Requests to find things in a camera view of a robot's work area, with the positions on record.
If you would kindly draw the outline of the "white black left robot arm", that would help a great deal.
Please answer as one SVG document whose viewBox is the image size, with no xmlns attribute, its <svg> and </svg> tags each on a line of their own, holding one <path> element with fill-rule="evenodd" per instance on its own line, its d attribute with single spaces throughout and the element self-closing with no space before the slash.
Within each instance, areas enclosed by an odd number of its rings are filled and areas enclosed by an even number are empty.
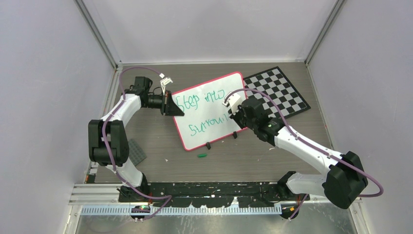
<svg viewBox="0 0 413 234">
<path fill-rule="evenodd" d="M 161 93 L 155 94 L 150 91 L 153 84 L 151 79 L 136 77 L 133 85 L 122 90 L 119 102 L 105 116 L 91 120 L 88 124 L 90 160 L 111 169 L 138 202 L 145 201 L 150 192 L 146 176 L 130 159 L 125 127 L 141 108 L 158 109 L 163 116 L 184 116 L 184 112 L 173 101 L 171 91 L 166 89 L 170 83 L 171 78 L 162 78 Z"/>
</svg>

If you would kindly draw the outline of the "black and white chessboard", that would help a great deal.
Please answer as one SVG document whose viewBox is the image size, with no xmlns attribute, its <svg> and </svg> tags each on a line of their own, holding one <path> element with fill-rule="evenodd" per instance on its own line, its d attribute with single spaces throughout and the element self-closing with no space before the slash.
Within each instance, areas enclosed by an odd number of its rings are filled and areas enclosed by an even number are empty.
<svg viewBox="0 0 413 234">
<path fill-rule="evenodd" d="M 255 97 L 263 104 L 265 110 L 270 110 L 270 117 L 280 118 L 282 114 L 284 118 L 289 118 L 311 109 L 311 106 L 278 66 L 245 77 L 244 87 L 258 90 L 272 98 L 281 113 L 267 98 L 258 93 L 246 91 L 248 97 Z"/>
</svg>

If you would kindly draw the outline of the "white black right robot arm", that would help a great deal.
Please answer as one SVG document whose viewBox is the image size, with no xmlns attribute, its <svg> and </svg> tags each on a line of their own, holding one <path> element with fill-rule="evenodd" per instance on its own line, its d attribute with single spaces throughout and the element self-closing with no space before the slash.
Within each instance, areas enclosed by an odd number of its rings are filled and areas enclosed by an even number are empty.
<svg viewBox="0 0 413 234">
<path fill-rule="evenodd" d="M 342 154 L 308 139 L 276 117 L 255 97 L 242 100 L 233 94 L 223 102 L 230 119 L 254 132 L 258 139 L 284 149 L 314 167 L 319 175 L 289 171 L 278 181 L 278 194 L 291 200 L 298 194 L 326 197 L 341 209 L 347 209 L 367 187 L 367 177 L 360 174 L 363 166 L 351 151 Z"/>
</svg>

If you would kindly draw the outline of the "pink-framed whiteboard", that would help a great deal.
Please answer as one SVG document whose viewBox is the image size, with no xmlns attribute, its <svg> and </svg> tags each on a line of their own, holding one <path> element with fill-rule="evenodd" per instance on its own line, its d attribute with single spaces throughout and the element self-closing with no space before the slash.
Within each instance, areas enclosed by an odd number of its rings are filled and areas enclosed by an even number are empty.
<svg viewBox="0 0 413 234">
<path fill-rule="evenodd" d="M 242 88 L 243 75 L 234 72 L 172 95 L 175 104 L 185 114 L 173 119 L 186 151 L 195 150 L 242 130 L 229 118 L 228 108 L 223 105 L 230 92 Z"/>
</svg>

